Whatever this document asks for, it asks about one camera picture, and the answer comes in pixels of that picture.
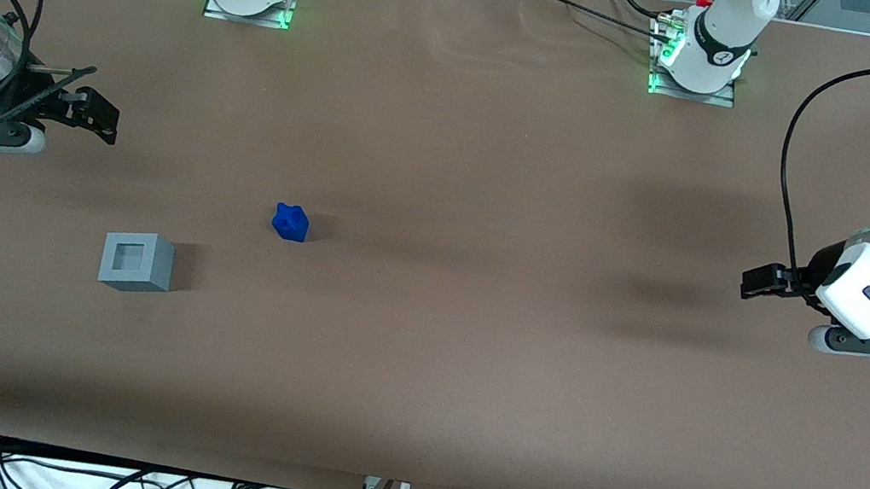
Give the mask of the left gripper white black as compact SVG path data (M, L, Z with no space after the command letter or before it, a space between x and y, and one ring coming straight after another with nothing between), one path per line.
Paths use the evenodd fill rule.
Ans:
M818 303L855 338L870 340L870 243L843 240L822 248L805 269L777 264L743 271L739 296L805 294L811 287Z

